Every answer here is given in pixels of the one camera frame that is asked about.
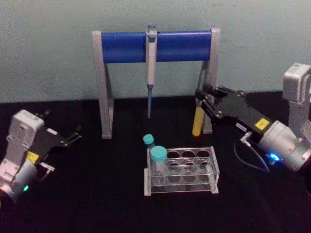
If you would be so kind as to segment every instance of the test tube rack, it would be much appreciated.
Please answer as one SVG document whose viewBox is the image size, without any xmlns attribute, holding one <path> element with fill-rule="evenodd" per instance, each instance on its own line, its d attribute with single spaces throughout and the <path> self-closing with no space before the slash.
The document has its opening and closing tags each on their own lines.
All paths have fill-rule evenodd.
<svg viewBox="0 0 311 233">
<path fill-rule="evenodd" d="M 198 192 L 218 193 L 219 168 L 213 147 L 167 149 L 165 169 L 159 174 L 152 169 L 147 149 L 144 169 L 144 195 L 152 193 Z"/>
</svg>

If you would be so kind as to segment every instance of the blue roller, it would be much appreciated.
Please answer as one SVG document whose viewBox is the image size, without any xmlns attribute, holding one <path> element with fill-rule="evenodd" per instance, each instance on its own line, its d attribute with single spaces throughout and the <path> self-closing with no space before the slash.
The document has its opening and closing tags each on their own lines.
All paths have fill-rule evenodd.
<svg viewBox="0 0 311 233">
<path fill-rule="evenodd" d="M 145 32 L 102 33 L 105 63 L 145 62 Z M 157 62 L 208 61 L 211 31 L 159 32 Z"/>
</svg>

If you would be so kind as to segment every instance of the light green wall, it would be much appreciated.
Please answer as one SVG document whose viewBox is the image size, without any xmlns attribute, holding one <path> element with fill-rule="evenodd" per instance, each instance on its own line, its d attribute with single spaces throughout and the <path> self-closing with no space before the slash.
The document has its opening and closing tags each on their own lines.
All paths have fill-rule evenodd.
<svg viewBox="0 0 311 233">
<path fill-rule="evenodd" d="M 0 0 L 0 102 L 97 97 L 92 30 L 222 30 L 218 84 L 280 90 L 311 64 L 309 0 Z M 116 98 L 146 96 L 144 64 L 109 65 Z M 200 63 L 158 63 L 156 96 L 192 95 Z"/>
</svg>

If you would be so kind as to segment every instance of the black table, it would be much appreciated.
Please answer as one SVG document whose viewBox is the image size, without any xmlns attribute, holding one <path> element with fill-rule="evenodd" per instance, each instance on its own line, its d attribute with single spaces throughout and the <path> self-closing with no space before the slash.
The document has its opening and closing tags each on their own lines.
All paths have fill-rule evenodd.
<svg viewBox="0 0 311 233">
<path fill-rule="evenodd" d="M 288 123 L 288 104 L 280 92 L 251 93 L 247 99 L 271 119 Z M 82 140 L 50 154 L 46 162 L 55 172 L 31 184 L 11 211 L 0 213 L 0 232 L 311 231 L 311 197 L 303 179 L 278 164 L 269 174 L 241 164 L 233 154 L 239 130 L 216 125 L 212 135 L 193 137 L 193 97 L 154 98 L 151 120 L 146 107 L 146 99 L 116 100 L 113 139 L 103 140 L 96 100 L 0 104 L 1 155 L 11 117 L 20 109 L 51 109 L 46 126 L 64 136 L 78 124 L 83 127 Z M 145 197 L 146 133 L 167 148 L 213 145 L 219 194 Z"/>
</svg>

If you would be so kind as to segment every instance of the black cable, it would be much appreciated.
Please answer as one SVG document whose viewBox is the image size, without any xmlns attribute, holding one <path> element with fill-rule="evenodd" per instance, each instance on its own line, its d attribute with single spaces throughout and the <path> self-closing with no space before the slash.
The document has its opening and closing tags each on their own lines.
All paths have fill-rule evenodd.
<svg viewBox="0 0 311 233">
<path fill-rule="evenodd" d="M 247 166 L 250 166 L 252 168 L 255 168 L 255 169 L 258 169 L 260 171 L 263 171 L 263 172 L 270 172 L 266 162 L 263 160 L 263 158 L 258 154 L 257 151 L 255 151 L 254 148 L 252 148 L 251 146 L 248 146 L 253 153 L 255 153 L 255 155 L 260 159 L 260 161 L 262 162 L 262 164 L 264 165 L 265 169 L 261 168 L 261 167 L 258 167 L 258 166 L 255 166 L 255 165 L 252 165 L 252 164 L 249 164 L 247 162 L 245 162 L 243 159 L 241 159 L 239 156 L 238 156 L 238 153 L 237 153 L 237 142 L 234 143 L 234 146 L 233 146 L 233 151 L 234 151 L 234 155 L 238 158 L 238 160 L 240 162 L 242 162 L 243 164 L 247 165 Z"/>
</svg>

